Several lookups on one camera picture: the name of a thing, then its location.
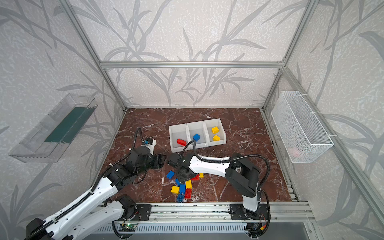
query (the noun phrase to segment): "white divided tray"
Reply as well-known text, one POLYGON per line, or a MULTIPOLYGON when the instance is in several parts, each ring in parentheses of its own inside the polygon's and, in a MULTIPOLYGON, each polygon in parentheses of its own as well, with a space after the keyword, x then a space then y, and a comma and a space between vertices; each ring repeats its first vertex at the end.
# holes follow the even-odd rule
MULTIPOLYGON (((220 118, 204 120, 199 122, 189 122, 185 124, 169 126, 170 149, 172 152, 183 151, 184 146, 177 143, 178 139, 187 143, 193 140, 195 134, 200 135, 200 139, 196 142, 196 148, 210 147, 226 144, 227 139, 220 118), (218 133, 213 134, 211 129, 218 127, 218 133), (217 135, 220 141, 213 141, 213 137, 217 135)), ((187 150, 193 149, 193 145, 189 145, 187 150)))

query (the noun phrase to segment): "toy block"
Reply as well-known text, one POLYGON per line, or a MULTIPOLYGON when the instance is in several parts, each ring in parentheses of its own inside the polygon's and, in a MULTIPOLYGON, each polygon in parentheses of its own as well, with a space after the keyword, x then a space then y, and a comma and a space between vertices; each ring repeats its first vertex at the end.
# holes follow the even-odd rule
POLYGON ((180 187, 172 186, 172 189, 170 190, 173 194, 179 194, 180 187))
POLYGON ((217 136, 217 135, 215 135, 215 136, 214 136, 214 141, 220 141, 220 137, 217 136))
POLYGON ((182 194, 179 194, 178 196, 177 196, 177 199, 176 199, 178 202, 183 202, 183 200, 184 200, 184 195, 182 195, 182 194))
POLYGON ((184 141, 184 140, 181 140, 181 139, 178 139, 176 142, 177 142, 178 144, 180 144, 180 145, 183 145, 183 146, 186 146, 186 145, 187 145, 187 142, 184 141))
POLYGON ((192 189, 189 189, 189 188, 187 188, 186 190, 185 190, 185 199, 191 199, 191 196, 192 196, 192 189))
POLYGON ((187 189, 192 189, 192 182, 191 182, 191 180, 185 181, 185 187, 187 189))
POLYGON ((184 194, 185 193, 185 184, 181 184, 180 185, 179 193, 180 194, 184 194))
POLYGON ((218 133, 218 127, 213 127, 211 131, 213 134, 218 133))
POLYGON ((200 135, 196 133, 192 138, 197 142, 200 139, 200 135))
POLYGON ((169 171, 169 173, 167 174, 167 178, 171 179, 171 178, 173 178, 174 175, 175 175, 175 173, 173 171, 169 171))
POLYGON ((192 178, 191 181, 199 181, 200 178, 199 178, 199 175, 197 174, 196 177, 192 178))

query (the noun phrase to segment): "leaf pattern wallpaper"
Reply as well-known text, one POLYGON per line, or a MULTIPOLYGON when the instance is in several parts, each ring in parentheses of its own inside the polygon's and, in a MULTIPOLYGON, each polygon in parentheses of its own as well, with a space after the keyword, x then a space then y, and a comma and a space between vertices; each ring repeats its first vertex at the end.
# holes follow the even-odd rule
MULTIPOLYGON (((102 61, 281 61, 307 5, 307 0, 70 2, 102 61)), ((261 106, 276 72, 108 70, 132 107, 261 106)))
POLYGON ((0 1, 0 239, 66 206, 93 183, 124 115, 67 18, 48 0, 0 1), (98 107, 56 163, 8 156, 68 93, 98 107))
MULTIPOLYGON (((384 1, 320 1, 290 62, 337 135, 384 196, 384 1)), ((267 115, 301 200, 311 204, 325 239, 384 239, 384 229, 332 150, 310 164, 292 164, 267 115)))

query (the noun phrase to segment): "white wire mesh basket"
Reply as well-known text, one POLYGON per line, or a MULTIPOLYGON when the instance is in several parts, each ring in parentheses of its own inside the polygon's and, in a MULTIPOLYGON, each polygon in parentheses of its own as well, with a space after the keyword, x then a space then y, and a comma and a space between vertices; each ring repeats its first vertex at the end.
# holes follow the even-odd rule
POLYGON ((292 163, 313 162, 333 146, 298 91, 282 91, 271 114, 292 163))

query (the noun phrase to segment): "brown marble table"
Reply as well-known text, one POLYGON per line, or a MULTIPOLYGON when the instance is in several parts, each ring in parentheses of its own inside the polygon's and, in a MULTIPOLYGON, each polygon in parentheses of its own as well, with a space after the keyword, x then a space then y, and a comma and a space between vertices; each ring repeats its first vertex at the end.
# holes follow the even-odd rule
MULTIPOLYGON (((227 143, 197 149, 197 152, 213 157, 230 156, 234 152, 264 155, 270 160, 271 171, 263 189, 266 190, 270 201, 290 202, 288 188, 258 108, 128 109, 102 171, 109 163, 116 162, 129 152, 137 127, 142 128, 144 138, 152 137, 156 140, 155 154, 170 154, 170 125, 212 118, 221 119, 227 143)), ((264 176, 266 166, 263 160, 251 159, 251 161, 261 169, 261 177, 264 176)), ((175 185, 175 177, 171 180, 166 178, 170 170, 173 168, 168 164, 164 164, 159 170, 149 170, 144 181, 126 186, 116 196, 127 194, 136 202, 175 202, 176 195, 170 192, 171 187, 175 185)), ((204 174, 204 178, 192 182, 192 199, 188 201, 237 202, 242 201, 242 196, 225 178, 204 174)))

